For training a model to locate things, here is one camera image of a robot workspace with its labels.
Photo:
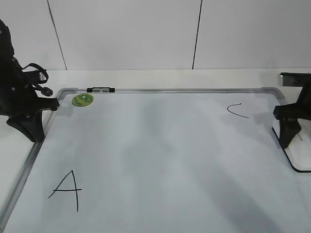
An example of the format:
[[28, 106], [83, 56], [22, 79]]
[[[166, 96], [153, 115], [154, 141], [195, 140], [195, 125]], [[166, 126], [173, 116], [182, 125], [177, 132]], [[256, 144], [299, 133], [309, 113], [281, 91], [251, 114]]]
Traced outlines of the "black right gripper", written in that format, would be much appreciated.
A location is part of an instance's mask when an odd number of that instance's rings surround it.
[[286, 149], [302, 129], [298, 119], [311, 119], [311, 84], [303, 86], [296, 103], [276, 106], [273, 114], [280, 120], [279, 143]]

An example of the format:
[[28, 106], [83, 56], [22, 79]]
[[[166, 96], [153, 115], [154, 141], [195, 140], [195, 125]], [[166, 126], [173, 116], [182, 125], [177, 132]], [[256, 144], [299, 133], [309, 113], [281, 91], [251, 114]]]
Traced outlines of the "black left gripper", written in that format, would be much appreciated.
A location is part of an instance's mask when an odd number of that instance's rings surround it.
[[6, 123], [32, 142], [45, 138], [42, 111], [56, 111], [59, 102], [53, 91], [42, 84], [32, 84], [24, 72], [45, 70], [35, 63], [22, 67], [15, 58], [10, 30], [0, 22], [0, 114], [8, 116]]

